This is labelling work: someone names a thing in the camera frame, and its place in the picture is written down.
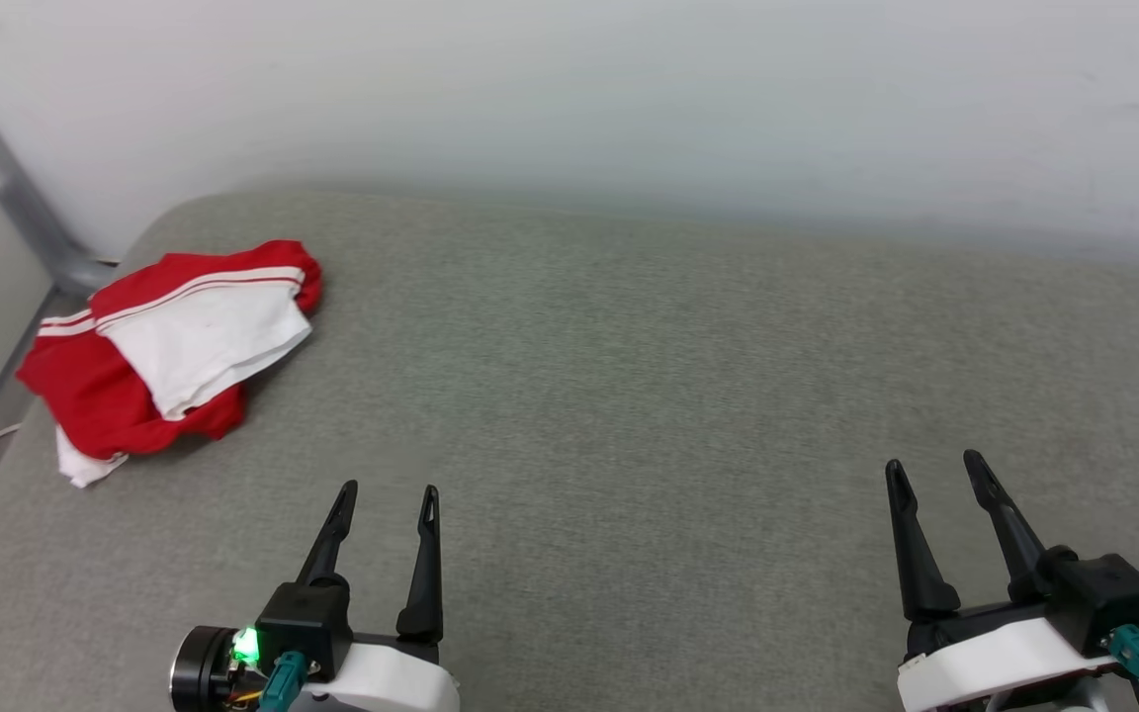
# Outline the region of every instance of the gray fabric surface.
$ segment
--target gray fabric surface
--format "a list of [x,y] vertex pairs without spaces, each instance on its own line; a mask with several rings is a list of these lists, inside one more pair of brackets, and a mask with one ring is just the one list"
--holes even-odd
[[393,631],[442,491],[466,709],[898,709],[882,466],[967,604],[961,465],[1139,566],[1139,269],[345,195],[205,198],[167,251],[303,239],[316,334],[221,442],[90,491],[36,409],[0,468],[0,709],[167,709],[178,641],[295,575],[339,483],[352,623]]

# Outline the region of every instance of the clothing pile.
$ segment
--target clothing pile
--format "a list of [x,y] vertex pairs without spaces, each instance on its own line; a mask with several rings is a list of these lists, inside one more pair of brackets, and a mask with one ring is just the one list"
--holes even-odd
[[77,486],[182,433],[244,420],[241,382],[311,334],[318,262],[277,239],[236,255],[170,253],[44,319],[17,373],[56,419],[59,472]]

